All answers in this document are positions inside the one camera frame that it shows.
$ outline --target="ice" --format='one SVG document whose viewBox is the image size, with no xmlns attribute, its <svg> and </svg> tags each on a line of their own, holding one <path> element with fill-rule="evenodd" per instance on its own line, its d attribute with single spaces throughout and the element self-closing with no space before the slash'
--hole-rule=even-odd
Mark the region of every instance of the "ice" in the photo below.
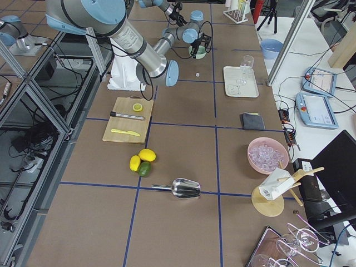
<svg viewBox="0 0 356 267">
<path fill-rule="evenodd" d="M 284 163 L 283 154 L 266 143 L 252 147 L 249 150 L 249 157 L 258 168 L 268 172 L 274 171 L 279 162 Z"/>
</svg>

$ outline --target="red fire extinguisher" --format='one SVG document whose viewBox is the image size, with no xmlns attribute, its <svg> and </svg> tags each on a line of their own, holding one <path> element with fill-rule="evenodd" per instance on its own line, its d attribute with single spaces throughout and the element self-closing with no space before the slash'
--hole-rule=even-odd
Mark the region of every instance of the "red fire extinguisher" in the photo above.
<svg viewBox="0 0 356 267">
<path fill-rule="evenodd" d="M 261 10 L 263 7 L 263 0 L 258 0 L 255 5 L 255 10 L 252 18 L 254 19 L 254 23 L 257 23 L 258 17 L 260 16 Z"/>
</svg>

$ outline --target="metal scoop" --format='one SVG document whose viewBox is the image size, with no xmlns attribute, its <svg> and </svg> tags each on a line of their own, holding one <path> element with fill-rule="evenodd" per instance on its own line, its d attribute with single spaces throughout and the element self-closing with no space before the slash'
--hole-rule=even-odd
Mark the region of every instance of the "metal scoop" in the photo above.
<svg viewBox="0 0 356 267">
<path fill-rule="evenodd" d="M 200 196 L 200 184 L 185 178 L 177 178 L 171 186 L 152 185 L 154 189 L 171 190 L 179 199 L 190 199 Z"/>
</svg>

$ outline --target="pink bowl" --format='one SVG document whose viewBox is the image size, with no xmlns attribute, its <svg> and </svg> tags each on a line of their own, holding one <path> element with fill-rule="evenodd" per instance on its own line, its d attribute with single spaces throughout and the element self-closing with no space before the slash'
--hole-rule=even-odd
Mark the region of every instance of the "pink bowl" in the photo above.
<svg viewBox="0 0 356 267">
<path fill-rule="evenodd" d="M 288 161 L 289 161 L 289 155 L 287 150 L 285 149 L 285 147 L 278 141 L 272 139 L 272 138 L 268 138 L 268 137 L 259 137 L 256 138 L 254 140 L 251 141 L 251 143 L 249 144 L 249 147 L 247 148 L 247 159 L 250 163 L 250 165 L 252 166 L 252 168 L 254 168 L 256 171 L 258 171 L 261 174 L 271 174 L 271 171 L 266 171 L 260 167 L 258 167 L 256 164 L 253 163 L 252 159 L 250 158 L 249 155 L 249 151 L 253 148 L 253 147 L 258 147 L 262 144 L 267 144 L 267 146 L 272 147 L 274 150 L 278 150 L 279 152 L 282 153 L 282 169 L 285 169 L 288 165 Z"/>
</svg>

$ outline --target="blue cable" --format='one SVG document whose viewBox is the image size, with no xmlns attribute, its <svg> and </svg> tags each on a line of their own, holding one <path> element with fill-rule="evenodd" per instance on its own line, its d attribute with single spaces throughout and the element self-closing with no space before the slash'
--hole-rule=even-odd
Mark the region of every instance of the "blue cable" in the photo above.
<svg viewBox="0 0 356 267">
<path fill-rule="evenodd" d="M 349 224 L 349 225 L 345 226 L 344 229 L 343 229 L 343 230 L 341 231 L 341 233 L 339 234 L 338 239 L 336 240 L 336 243 L 335 243 L 335 248 L 334 248 L 334 250 L 333 250 L 332 258 L 330 259 L 330 265 L 329 265 L 329 267 L 332 267 L 333 258 L 334 258 L 334 255 L 335 255 L 335 253 L 336 253 L 336 248 L 338 247 L 338 244 L 339 244 L 339 240 L 340 240 L 341 235 L 346 231 L 347 227 L 349 227 L 349 226 L 351 226 L 351 225 L 353 225 L 353 224 Z"/>
</svg>

